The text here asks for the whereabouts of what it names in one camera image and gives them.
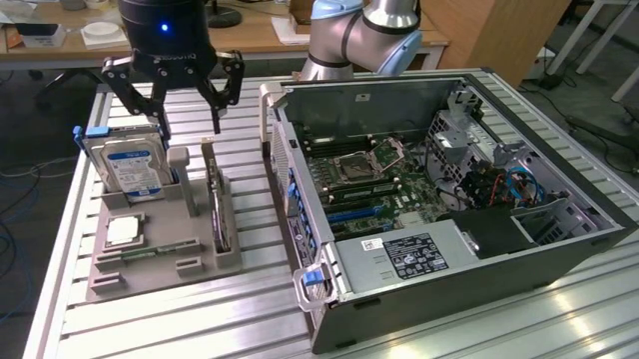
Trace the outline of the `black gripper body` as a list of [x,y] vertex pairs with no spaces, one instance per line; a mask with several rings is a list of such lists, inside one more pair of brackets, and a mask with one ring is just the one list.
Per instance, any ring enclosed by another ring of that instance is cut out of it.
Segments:
[[166,88],[194,88],[216,65],[204,1],[119,1],[132,68]]

